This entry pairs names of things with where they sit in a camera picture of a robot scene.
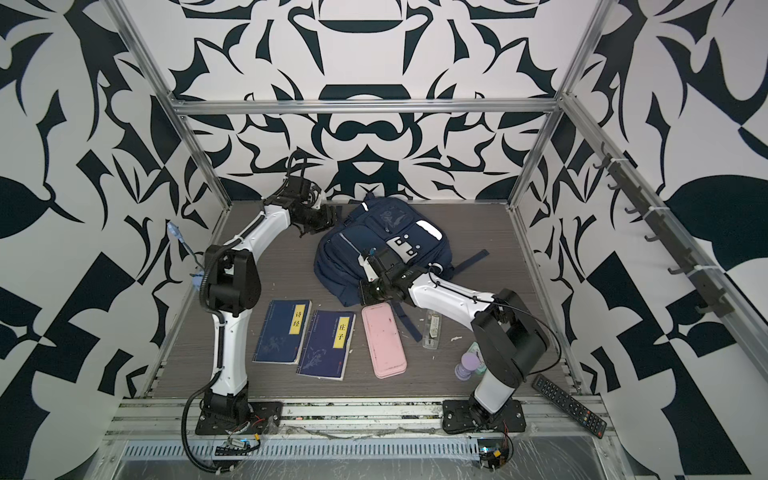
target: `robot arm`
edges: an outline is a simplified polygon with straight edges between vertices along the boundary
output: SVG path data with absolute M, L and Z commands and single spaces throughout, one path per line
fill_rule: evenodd
M 302 235 L 332 227 L 336 212 L 322 205 L 322 200 L 323 192 L 304 179 L 303 172 L 301 177 L 288 174 L 245 230 L 229 243 L 206 251 L 200 304 L 214 317 L 214 366 L 209 385 L 202 389 L 201 407 L 219 431 L 236 432 L 250 421 L 245 345 L 252 308 L 261 294 L 257 262 L 290 225 L 299 226 Z M 363 305 L 407 302 L 440 312 L 472 330 L 488 371 L 469 399 L 473 423 L 465 430 L 493 429 L 512 393 L 549 347 L 542 325 L 510 290 L 494 295 L 441 280 L 432 272 L 441 270 L 439 265 L 430 266 L 430 271 L 407 266 L 389 248 L 372 250 L 366 262 L 375 275 L 374 280 L 361 282 Z
M 202 410 L 224 431 L 237 429 L 250 418 L 245 346 L 252 308 L 261 295 L 256 267 L 261 254 L 291 225 L 304 235 L 336 223 L 336 211 L 322 205 L 323 192 L 303 177 L 303 170 L 301 177 L 290 176 L 292 159 L 293 155 L 283 185 L 264 201 L 263 211 L 229 243 L 211 245 L 205 253 L 200 305 L 214 318 L 214 367 Z
M 469 399 L 472 428 L 491 426 L 509 397 L 549 347 L 545 326 L 517 293 L 470 290 L 437 277 L 432 270 L 405 265 L 388 247 L 371 250 L 366 261 L 377 278 L 361 282 L 362 304 L 387 300 L 435 310 L 471 329 L 488 370 Z

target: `blue book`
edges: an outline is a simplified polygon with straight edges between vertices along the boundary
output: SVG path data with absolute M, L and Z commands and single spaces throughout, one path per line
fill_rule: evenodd
M 309 300 L 272 300 L 266 310 L 253 361 L 296 365 L 310 310 L 312 302 Z
M 296 373 L 321 379 L 343 379 L 354 325 L 354 312 L 317 310 L 312 315 Z

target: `metal vent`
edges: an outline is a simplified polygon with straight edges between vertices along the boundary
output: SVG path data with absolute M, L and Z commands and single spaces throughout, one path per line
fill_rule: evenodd
M 198 458 L 211 458 L 221 440 L 192 440 Z M 181 460 L 184 450 L 178 440 L 131 440 L 125 460 Z M 475 439 L 265 439 L 250 460 L 350 460 L 381 458 L 453 458 L 478 460 Z

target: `backpack strap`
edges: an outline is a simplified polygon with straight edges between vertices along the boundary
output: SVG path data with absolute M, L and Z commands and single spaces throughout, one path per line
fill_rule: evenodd
M 458 275 L 459 273 L 463 272 L 464 270 L 467 270 L 472 265 L 476 264 L 480 260 L 486 258 L 490 253 L 484 248 L 477 252 L 476 254 L 469 257 L 467 260 L 464 260 L 459 265 L 456 265 L 453 267 L 453 274 Z
M 389 302 L 390 305 L 392 305 L 392 310 L 395 311 L 395 315 L 400 319 L 400 323 L 408 330 L 408 333 L 411 334 L 413 339 L 418 343 L 422 341 L 422 333 L 419 332 L 419 329 L 416 328 L 416 325 L 413 324 L 410 317 L 406 315 L 405 310 L 402 309 L 402 305 L 400 305 L 399 302 Z
M 349 216 L 346 219 L 344 219 L 344 226 L 346 227 L 350 223 L 352 223 L 355 220 L 357 220 L 357 217 L 359 217 L 360 215 L 363 215 L 365 212 L 367 212 L 369 210 L 369 207 L 366 204 L 366 202 L 368 200 L 372 200 L 374 198 L 376 198 L 376 196 L 374 194 L 372 194 L 371 192 L 368 192 L 366 194 L 366 198 L 364 200 L 350 200 L 349 202 L 351 204 L 359 204 L 359 206 L 355 210 L 352 210 L 352 212 L 349 214 Z

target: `navy blue backpack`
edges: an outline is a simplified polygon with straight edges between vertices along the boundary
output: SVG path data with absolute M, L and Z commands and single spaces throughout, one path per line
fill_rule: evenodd
M 317 247 L 315 275 L 344 306 L 360 303 L 360 280 L 368 278 L 362 259 L 372 248 L 389 246 L 408 265 L 442 267 L 440 278 L 450 280 L 480 260 L 483 250 L 454 267 L 448 237 L 406 202 L 393 197 L 366 199 L 337 227 L 326 233 Z

